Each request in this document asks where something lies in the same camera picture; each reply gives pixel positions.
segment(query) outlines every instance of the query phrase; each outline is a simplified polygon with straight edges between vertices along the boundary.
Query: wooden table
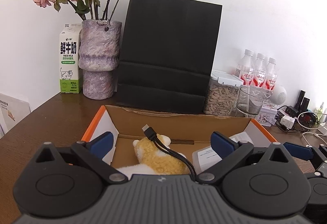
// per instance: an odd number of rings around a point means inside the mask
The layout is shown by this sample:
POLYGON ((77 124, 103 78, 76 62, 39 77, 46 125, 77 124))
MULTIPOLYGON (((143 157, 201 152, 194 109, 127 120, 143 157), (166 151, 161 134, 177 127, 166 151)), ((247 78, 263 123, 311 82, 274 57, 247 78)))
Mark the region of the wooden table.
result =
MULTIPOLYGON (((12 196, 19 174, 45 141, 58 147, 69 146, 81 139, 101 105, 114 104, 115 99, 91 100, 80 94, 57 94, 0 139, 0 223, 12 223, 20 212, 12 196)), ((279 142, 306 145, 299 133, 286 134, 277 127, 267 129, 279 142)), ((313 146, 321 142, 308 136, 313 146)), ((309 162, 297 160, 304 172, 314 171, 309 162)))

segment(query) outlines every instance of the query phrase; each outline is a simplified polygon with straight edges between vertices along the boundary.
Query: purple textured vase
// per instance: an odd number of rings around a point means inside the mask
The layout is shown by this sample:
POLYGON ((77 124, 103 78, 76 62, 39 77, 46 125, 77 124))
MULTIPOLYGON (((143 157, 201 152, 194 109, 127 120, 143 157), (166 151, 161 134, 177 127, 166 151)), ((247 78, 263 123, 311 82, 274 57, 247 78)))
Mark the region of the purple textured vase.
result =
POLYGON ((83 71, 83 94, 90 99, 110 98, 115 90, 112 71, 83 71))
POLYGON ((80 59, 83 94, 90 99, 106 99, 114 93, 112 70, 119 63, 122 23, 88 19, 82 22, 80 59))
POLYGON ((87 19, 82 22, 80 68, 90 72, 111 71, 119 63, 122 23, 87 19))

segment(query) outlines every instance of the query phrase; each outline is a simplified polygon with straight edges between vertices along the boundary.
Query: white round speaker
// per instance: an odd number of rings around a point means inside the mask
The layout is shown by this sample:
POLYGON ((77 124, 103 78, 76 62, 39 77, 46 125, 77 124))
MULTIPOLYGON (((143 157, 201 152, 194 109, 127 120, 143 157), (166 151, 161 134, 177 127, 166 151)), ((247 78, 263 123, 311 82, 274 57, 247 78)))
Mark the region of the white round speaker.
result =
POLYGON ((282 105, 286 100, 286 90, 280 85, 276 85, 270 96, 270 101, 277 105, 282 105))

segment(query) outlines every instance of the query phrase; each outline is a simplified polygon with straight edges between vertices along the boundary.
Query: stuffed animal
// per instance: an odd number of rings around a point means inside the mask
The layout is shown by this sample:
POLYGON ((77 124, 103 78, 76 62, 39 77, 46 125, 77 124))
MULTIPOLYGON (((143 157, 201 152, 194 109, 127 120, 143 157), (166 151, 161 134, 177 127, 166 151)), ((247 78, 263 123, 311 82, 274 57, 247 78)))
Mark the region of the stuffed animal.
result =
MULTIPOLYGON (((157 134, 157 137, 169 148, 171 140, 168 136, 157 134)), ((141 140, 134 140, 133 146, 140 164, 117 169, 129 179, 133 174, 171 175, 189 172, 182 161, 162 152, 146 137, 141 140)))

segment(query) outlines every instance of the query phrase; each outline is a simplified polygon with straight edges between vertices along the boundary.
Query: small bottle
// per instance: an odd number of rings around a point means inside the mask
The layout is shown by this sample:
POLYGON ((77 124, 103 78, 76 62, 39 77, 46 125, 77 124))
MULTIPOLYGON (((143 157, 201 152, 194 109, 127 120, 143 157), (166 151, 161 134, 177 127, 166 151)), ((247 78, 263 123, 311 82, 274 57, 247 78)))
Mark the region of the small bottle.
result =
POLYGON ((269 58, 269 63, 267 65, 266 71, 266 80, 264 88, 268 90, 273 90, 275 87, 275 83, 277 80, 277 73, 276 73, 276 59, 269 58))
POLYGON ((320 119, 319 119, 319 122, 320 123, 325 123, 326 122, 326 120, 327 120, 327 108, 324 110, 324 115, 321 115, 321 117, 320 117, 320 119))
POLYGON ((266 68, 264 66, 264 58, 265 55, 262 53, 258 53, 257 59, 254 61, 254 77, 252 81, 252 85, 262 88, 265 81, 266 68))
POLYGON ((315 112, 317 113, 317 117, 318 117, 318 120, 320 120, 321 116, 322 116, 322 113, 323 113, 323 108, 324 108, 324 102, 320 105, 319 108, 317 108, 315 110, 315 112))
POLYGON ((238 62, 235 76, 243 80, 243 85, 249 86, 253 80, 253 51, 246 49, 244 57, 238 62))

